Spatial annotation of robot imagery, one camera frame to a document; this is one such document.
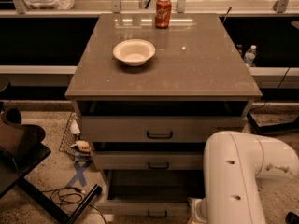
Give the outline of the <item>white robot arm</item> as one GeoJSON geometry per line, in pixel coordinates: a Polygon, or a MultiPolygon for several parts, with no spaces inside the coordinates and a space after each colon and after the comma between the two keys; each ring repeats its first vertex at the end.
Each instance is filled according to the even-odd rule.
{"type": "Polygon", "coordinates": [[[206,141],[205,197],[190,198],[191,224],[266,224],[260,194],[299,173],[288,144],[272,137],[223,131],[206,141]]]}

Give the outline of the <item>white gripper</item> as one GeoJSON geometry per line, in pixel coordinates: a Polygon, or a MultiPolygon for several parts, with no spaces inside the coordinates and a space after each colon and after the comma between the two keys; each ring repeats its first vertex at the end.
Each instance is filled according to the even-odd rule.
{"type": "Polygon", "coordinates": [[[191,217],[188,224],[206,224],[206,199],[189,198],[191,217]]]}

